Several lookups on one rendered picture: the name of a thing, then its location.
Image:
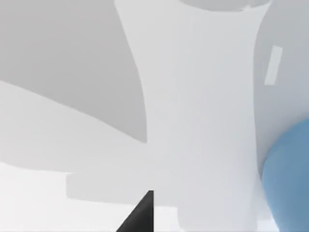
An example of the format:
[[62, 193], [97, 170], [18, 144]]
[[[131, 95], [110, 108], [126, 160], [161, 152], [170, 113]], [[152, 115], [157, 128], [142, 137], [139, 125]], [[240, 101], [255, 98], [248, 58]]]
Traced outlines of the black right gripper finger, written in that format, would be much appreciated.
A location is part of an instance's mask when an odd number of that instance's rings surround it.
[[116, 232], [154, 232], [154, 191], [149, 190]]

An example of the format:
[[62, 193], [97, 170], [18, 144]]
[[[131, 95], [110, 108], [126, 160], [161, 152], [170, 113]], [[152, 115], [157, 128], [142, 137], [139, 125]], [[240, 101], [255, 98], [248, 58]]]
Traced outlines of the white and blue bottle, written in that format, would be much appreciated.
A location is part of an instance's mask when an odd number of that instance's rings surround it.
[[272, 0], [254, 48], [258, 169], [279, 232], [309, 232], [309, 0]]

